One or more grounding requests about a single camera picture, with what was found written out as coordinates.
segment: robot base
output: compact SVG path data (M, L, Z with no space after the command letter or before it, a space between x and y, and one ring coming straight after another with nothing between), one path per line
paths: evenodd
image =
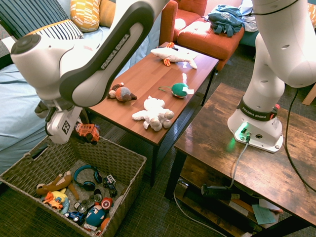
M269 121L257 121L246 116L240 109L228 119L227 125L235 139L246 143L246 136L251 132L249 145L275 153L283 144L282 124L275 117Z

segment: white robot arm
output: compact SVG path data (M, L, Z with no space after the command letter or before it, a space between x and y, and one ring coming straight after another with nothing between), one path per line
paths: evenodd
M249 87L228 120L236 140L276 152L283 143L276 103L284 83L304 87L316 82L316 36L307 0L252 0L259 34Z
M69 140L82 107L100 103L115 76L149 33L169 0L117 0L109 36L94 49L80 40L39 35L19 39L14 64L50 108L46 132L54 143Z

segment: blue headphones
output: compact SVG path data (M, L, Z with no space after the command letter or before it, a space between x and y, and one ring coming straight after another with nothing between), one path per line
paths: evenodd
M84 169L93 169L93 170L94 170L93 177L94 177L95 181L96 181L97 183L99 183L99 184L102 183L103 178L102 178L101 175L99 174L99 171L98 171L97 167L91 166L91 165L88 165L88 164L87 164L87 165L84 165L84 166L82 166L82 167L80 167L79 169L77 169L77 170L75 171L75 173L74 173L74 181L75 181L75 183L76 183L79 187L85 189L86 191L93 191L93 190L95 189L95 184L94 184L93 182L91 182L91 181L85 181L83 184L81 184L81 183L79 183L79 182L77 181L77 176L78 176L78 174L79 174L81 171L83 171Z

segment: wooden table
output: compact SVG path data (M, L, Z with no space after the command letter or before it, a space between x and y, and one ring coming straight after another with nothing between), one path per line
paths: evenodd
M165 193L168 199L173 198L179 176L196 188L200 188L203 183L208 186L230 184L237 158L245 145L234 140L227 120L242 95L242 91L220 84L175 143L178 151ZM284 134L287 115L288 111L281 108L278 117ZM289 151L296 167L312 187L316 187L315 134L316 122L291 113ZM307 226L316 226L316 193L307 188L295 173L284 146L275 154L248 146L237 167L235 182L292 215L263 229L256 237L284 236ZM179 199L184 197L184 192L178 190ZM196 204L189 198L182 199L188 205ZM241 236L244 233L199 205L193 208L225 229L228 235Z
M180 51L189 51L188 49L180 46L176 47ZM195 95L201 96L201 98L203 98L202 103L204 103L215 73L218 59L200 53L195 54L197 55L194 59L197 64L196 70L191 68L189 63L185 62L171 63L171 66L167 67L160 58L150 53L121 76L116 78L113 82L113 85L123 82L124 86L129 88L129 90L138 97L137 100L122 103L116 99L105 99L98 105L90 108L91 111L97 113L114 125L153 145L151 185L153 185L155 181L157 156L160 145L166 136L168 129L163 128L159 132L155 132L151 129L151 127L149 127L146 130L143 127L144 121L134 121L132 119L132 114L144 109L144 101L148 98L148 96L164 100L165 108L174 112L174 117L172 119L173 126L169 129L172 130L173 134L171 136L171 141L167 143L170 148L192 115L193 111L189 113L187 119L185 119L185 121L181 124L178 124L175 121L192 100L194 95L187 95L185 98L180 99L174 97L171 91L165 92L159 90L158 88L160 86L172 86L175 83L183 82L188 85L189 89L194 89ZM210 76L210 81L205 95L196 93L208 76Z

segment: toy basket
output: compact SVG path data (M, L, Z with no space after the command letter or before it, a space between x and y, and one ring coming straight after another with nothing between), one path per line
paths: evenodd
M112 174L117 182L126 186L126 192L120 204L110 217L102 234L99 235L113 237L139 193L147 160L144 156L102 137L96 146L74 141L58 145L46 137L0 175L0 181L24 194L31 203L42 207L79 234L94 237L95 235L91 232L43 204L36 194L36 185L39 180L41 183L51 182L58 174L70 170L78 160L96 166L100 172Z

